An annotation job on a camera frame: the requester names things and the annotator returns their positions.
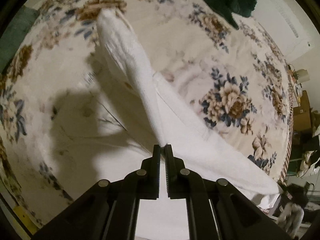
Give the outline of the brown wooden furniture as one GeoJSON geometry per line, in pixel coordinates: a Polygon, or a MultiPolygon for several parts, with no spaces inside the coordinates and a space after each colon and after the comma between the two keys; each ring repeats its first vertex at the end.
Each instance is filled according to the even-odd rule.
{"type": "Polygon", "coordinates": [[[303,90],[302,97],[300,98],[300,106],[293,108],[294,131],[305,132],[311,130],[310,109],[308,93],[306,90],[303,90]]]}

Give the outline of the white air conditioner unit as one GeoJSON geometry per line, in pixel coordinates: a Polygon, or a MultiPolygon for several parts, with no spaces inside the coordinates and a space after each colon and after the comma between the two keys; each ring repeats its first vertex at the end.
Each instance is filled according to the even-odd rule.
{"type": "Polygon", "coordinates": [[[272,37],[288,62],[313,48],[310,36],[284,0],[257,0],[252,15],[272,37]]]}

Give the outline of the teal cloth at bedside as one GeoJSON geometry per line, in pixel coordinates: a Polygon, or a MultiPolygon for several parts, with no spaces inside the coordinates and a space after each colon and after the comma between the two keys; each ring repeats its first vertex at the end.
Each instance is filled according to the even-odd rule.
{"type": "Polygon", "coordinates": [[[35,23],[39,12],[22,6],[1,36],[1,73],[9,65],[20,44],[35,23]]]}

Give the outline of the white pants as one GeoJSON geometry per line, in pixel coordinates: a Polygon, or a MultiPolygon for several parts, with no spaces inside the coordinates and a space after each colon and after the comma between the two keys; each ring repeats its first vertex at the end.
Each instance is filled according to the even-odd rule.
{"type": "Polygon", "coordinates": [[[211,131],[153,71],[131,25],[117,9],[97,19],[101,66],[98,77],[111,114],[145,148],[170,144],[188,168],[210,180],[227,179],[263,209],[274,206],[281,189],[261,169],[211,131]]]}

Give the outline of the floral bed blanket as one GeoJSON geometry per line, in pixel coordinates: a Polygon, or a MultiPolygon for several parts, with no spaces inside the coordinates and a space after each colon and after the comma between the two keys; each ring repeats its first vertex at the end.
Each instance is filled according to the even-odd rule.
{"type": "Polygon", "coordinates": [[[276,183],[292,134],[287,64],[265,29],[233,28],[203,0],[45,0],[1,79],[1,180],[41,228],[98,180],[152,154],[111,114],[98,77],[97,19],[119,10],[154,72],[276,183]]]}

